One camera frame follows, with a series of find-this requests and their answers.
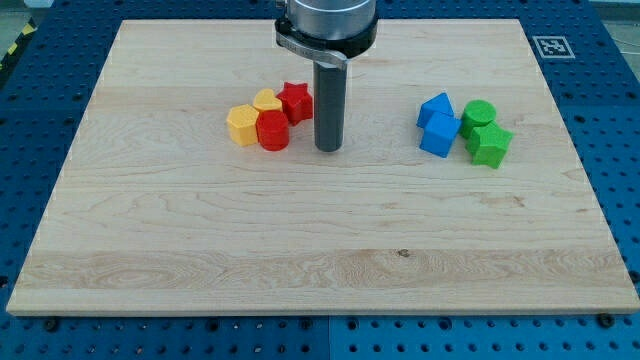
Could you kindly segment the black clamp ring mount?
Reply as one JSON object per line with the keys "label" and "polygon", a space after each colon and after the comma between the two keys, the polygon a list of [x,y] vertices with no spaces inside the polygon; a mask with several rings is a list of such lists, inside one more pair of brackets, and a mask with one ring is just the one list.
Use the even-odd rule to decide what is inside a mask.
{"label": "black clamp ring mount", "polygon": [[274,22],[276,43],[291,53],[341,70],[348,62],[371,48],[377,36],[378,16],[360,33],[345,39],[328,40],[302,33],[286,16]]}

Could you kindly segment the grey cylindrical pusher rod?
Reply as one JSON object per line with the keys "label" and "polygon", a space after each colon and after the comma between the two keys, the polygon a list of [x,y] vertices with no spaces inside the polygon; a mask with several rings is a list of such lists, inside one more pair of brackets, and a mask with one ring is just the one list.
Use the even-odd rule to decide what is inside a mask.
{"label": "grey cylindrical pusher rod", "polygon": [[313,64],[314,139],[323,152],[342,146],[347,72],[337,67]]}

